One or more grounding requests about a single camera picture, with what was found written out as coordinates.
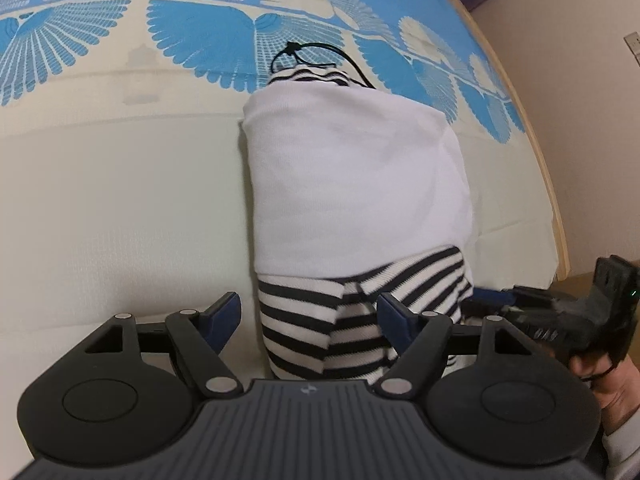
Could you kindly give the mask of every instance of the wooden edge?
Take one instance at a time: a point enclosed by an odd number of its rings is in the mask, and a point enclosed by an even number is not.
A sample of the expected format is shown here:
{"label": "wooden edge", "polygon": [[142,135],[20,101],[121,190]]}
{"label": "wooden edge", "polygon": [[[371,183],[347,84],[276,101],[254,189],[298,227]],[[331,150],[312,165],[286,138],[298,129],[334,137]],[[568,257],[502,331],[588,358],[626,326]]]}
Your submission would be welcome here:
{"label": "wooden edge", "polygon": [[484,53],[487,55],[492,65],[496,69],[497,73],[502,78],[502,82],[506,86],[507,91],[511,96],[511,100],[516,106],[518,113],[520,114],[520,118],[522,119],[522,123],[527,131],[527,137],[529,137],[529,142],[531,143],[531,147],[533,149],[534,154],[536,155],[536,160],[538,161],[538,165],[540,167],[540,171],[542,172],[542,178],[545,181],[546,192],[549,196],[549,200],[551,201],[551,207],[554,213],[553,219],[553,230],[554,237],[556,239],[556,250],[558,250],[558,270],[556,271],[556,278],[558,280],[564,280],[568,277],[569,271],[571,270],[571,265],[569,261],[569,249],[566,243],[566,235],[564,233],[564,227],[562,226],[562,217],[560,215],[560,208],[558,206],[558,199],[556,198],[556,192],[554,190],[553,184],[551,182],[551,176],[549,175],[548,167],[546,166],[545,158],[542,155],[542,150],[540,149],[540,144],[538,143],[538,138],[536,137],[535,132],[533,131],[533,126],[527,117],[527,114],[522,106],[522,102],[518,97],[518,93],[515,91],[509,76],[506,73],[506,70],[500,63],[497,54],[492,49],[491,44],[480,30],[480,27],[476,23],[476,20],[473,19],[471,14],[466,7],[462,4],[460,0],[449,0],[450,3],[456,8],[458,14],[465,20],[467,27],[471,30],[471,33],[476,38],[476,41],[480,44]]}

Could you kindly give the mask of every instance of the beige wall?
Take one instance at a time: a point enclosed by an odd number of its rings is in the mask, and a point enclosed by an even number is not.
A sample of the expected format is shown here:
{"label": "beige wall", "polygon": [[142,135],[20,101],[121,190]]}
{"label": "beige wall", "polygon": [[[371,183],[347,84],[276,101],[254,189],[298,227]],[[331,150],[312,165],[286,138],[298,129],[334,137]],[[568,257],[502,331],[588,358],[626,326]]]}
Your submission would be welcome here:
{"label": "beige wall", "polygon": [[572,273],[640,258],[640,0],[489,0],[473,12],[548,164]]}

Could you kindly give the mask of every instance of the silver screw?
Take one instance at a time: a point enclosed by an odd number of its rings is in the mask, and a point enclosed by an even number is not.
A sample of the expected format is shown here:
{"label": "silver screw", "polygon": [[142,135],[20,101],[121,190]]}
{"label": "silver screw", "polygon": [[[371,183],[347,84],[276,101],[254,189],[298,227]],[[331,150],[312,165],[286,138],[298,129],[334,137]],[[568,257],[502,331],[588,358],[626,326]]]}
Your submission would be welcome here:
{"label": "silver screw", "polygon": [[382,384],[380,384],[380,387],[388,394],[404,395],[409,393],[414,386],[406,379],[395,378],[385,379],[382,381]]}
{"label": "silver screw", "polygon": [[206,383],[207,390],[216,394],[228,394],[238,387],[238,383],[231,377],[212,377]]}

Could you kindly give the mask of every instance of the black drawstring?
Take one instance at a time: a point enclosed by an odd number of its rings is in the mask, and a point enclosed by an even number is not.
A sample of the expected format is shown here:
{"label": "black drawstring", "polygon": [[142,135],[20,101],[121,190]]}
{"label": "black drawstring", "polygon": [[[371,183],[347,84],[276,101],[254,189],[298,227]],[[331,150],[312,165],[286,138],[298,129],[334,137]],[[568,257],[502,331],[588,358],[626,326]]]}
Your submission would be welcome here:
{"label": "black drawstring", "polygon": [[312,46],[312,47],[316,47],[316,48],[324,48],[326,50],[330,50],[331,52],[335,52],[336,54],[339,54],[344,59],[346,59],[349,63],[351,63],[351,66],[353,66],[356,69],[356,71],[358,72],[358,74],[360,75],[360,77],[362,78],[362,81],[364,82],[364,84],[366,86],[368,86],[369,88],[375,89],[375,86],[373,86],[369,82],[367,77],[362,73],[362,70],[360,70],[360,67],[356,65],[356,63],[354,62],[353,59],[351,59],[351,57],[349,57],[344,51],[340,50],[336,46],[333,46],[333,45],[328,44],[328,43],[304,43],[304,44],[299,44],[299,43],[296,43],[295,41],[287,41],[287,46],[285,48],[283,48],[281,51],[279,51],[279,53],[277,53],[276,56],[271,60],[271,73],[275,74],[275,70],[274,70],[273,66],[276,63],[276,60],[280,56],[282,56],[283,54],[286,54],[287,56],[293,57],[298,62],[298,64],[304,64],[304,65],[312,66],[312,67],[316,67],[316,68],[329,68],[329,67],[336,68],[337,67],[337,65],[335,63],[311,63],[311,62],[308,62],[308,61],[305,61],[304,59],[302,59],[298,55],[298,52],[300,50],[302,50],[303,48],[306,48],[308,46]]}

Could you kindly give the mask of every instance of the white garment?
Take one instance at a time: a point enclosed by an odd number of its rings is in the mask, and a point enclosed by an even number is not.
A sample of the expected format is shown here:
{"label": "white garment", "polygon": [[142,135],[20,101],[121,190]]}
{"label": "white garment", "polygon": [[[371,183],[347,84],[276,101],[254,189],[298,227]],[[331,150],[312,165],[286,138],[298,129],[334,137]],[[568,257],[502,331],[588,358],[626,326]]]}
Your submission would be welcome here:
{"label": "white garment", "polygon": [[353,276],[464,247],[472,205],[443,113],[401,96],[283,81],[244,106],[259,274]]}
{"label": "white garment", "polygon": [[607,480],[634,480],[640,474],[640,410],[602,443],[609,457]]}

